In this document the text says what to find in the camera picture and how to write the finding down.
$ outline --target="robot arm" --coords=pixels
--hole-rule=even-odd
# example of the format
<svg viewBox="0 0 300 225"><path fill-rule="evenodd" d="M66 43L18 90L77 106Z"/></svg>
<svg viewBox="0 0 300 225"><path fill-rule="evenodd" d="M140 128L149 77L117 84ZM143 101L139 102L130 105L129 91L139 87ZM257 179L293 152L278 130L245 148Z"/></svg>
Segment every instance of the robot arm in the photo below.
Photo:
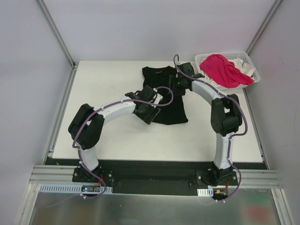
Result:
<svg viewBox="0 0 300 225"><path fill-rule="evenodd" d="M239 109L224 96L233 98L237 102L239 102L239 98L235 94L227 95L206 85L204 76L195 74L190 63L181 64L178 68L186 76L178 73L176 76L170 77L170 88L174 95L185 95L186 89L189 89L200 95L211 105L210 123L217 135L216 154L211 172L208 176L202 176L202 181L208 185L216 186L220 179L232 174L233 169L229 160L232 158L233 138L230 139L230 137L242 125L242 116Z"/></svg>
<svg viewBox="0 0 300 225"><path fill-rule="evenodd" d="M140 101L158 104L161 99L162 96L159 95L156 90L149 86L145 86L142 91L125 94L118 104L109 104L112 106L105 109L104 107L101 107L103 110L91 117L89 124L86 124L83 127L83 130L77 138L77 145L79 146L82 161L86 167L90 171L93 171L98 166L95 145L100 139L104 124L118 117L132 113L137 115L147 124L150 124L159 113L160 109L156 106L141 103ZM68 128L73 140L88 116L94 112L94 108L88 104L84 104L80 107Z"/></svg>

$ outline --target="pink cloth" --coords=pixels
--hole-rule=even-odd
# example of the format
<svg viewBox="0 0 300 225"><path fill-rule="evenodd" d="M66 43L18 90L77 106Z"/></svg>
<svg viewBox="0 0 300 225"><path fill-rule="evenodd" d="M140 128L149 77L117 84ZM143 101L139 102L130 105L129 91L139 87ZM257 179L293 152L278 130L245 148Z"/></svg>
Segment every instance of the pink cloth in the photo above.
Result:
<svg viewBox="0 0 300 225"><path fill-rule="evenodd" d="M200 68L216 83L226 88L236 88L240 84L250 85L254 82L250 77L241 73L233 62L220 54L207 57L200 64Z"/></svg>

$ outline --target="laundry basket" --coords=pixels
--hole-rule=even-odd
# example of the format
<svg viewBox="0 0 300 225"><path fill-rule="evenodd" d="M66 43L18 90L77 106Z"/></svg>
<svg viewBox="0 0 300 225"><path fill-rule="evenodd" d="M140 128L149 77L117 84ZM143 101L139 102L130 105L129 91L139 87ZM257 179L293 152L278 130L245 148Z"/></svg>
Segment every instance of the laundry basket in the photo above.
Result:
<svg viewBox="0 0 300 225"><path fill-rule="evenodd" d="M209 56L211 53L207 53L207 54L199 54L195 56L195 62L196 62L196 66L197 66L197 70L200 73L201 69L200 69L200 64L201 64L201 60L206 58L207 56ZM221 54L223 56L225 56L228 60L233 60L233 59L237 59L240 58L242 59L245 63L248 63L252 66L254 66L252 60L250 59L250 57L248 56L247 53L243 52L243 51L239 51L239 52L217 52L217 54ZM260 76L257 72L257 70L254 71L252 78L254 78L254 83L259 82L260 81ZM228 88L225 88L219 84L214 85L216 88L218 88L219 90L226 90ZM247 87L247 85L243 85L240 84L237 88L245 88Z"/></svg>

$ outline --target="white tabletop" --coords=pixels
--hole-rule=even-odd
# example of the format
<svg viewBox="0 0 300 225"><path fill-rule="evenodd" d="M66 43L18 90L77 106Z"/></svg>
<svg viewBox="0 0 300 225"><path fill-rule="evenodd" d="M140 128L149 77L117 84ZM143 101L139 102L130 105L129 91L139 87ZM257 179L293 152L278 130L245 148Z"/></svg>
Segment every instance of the white tabletop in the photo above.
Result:
<svg viewBox="0 0 300 225"><path fill-rule="evenodd" d="M68 100L53 158L75 159L68 126L85 103L102 106L119 100L125 93L143 88L143 67L173 66L170 61L80 61ZM249 130L234 140L235 162L262 162L247 103L242 89L227 91L238 95ZM188 123L147 125L134 114L123 116L103 127L96 145L98 159L213 161L216 134L210 125L210 105L187 90L183 96Z"/></svg>

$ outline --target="white wall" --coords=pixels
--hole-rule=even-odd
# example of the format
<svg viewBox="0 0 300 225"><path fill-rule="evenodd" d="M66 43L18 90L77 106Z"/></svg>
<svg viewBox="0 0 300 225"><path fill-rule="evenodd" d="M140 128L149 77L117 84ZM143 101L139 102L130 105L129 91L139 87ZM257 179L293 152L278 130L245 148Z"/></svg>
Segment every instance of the white wall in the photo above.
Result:
<svg viewBox="0 0 300 225"><path fill-rule="evenodd" d="M246 50L274 0L45 0L76 60Z"/></svg>
<svg viewBox="0 0 300 225"><path fill-rule="evenodd" d="M263 150L300 221L300 1L286 0L250 55L261 81L247 89Z"/></svg>
<svg viewBox="0 0 300 225"><path fill-rule="evenodd" d="M0 2L0 224L15 223L70 67L33 0Z"/></svg>

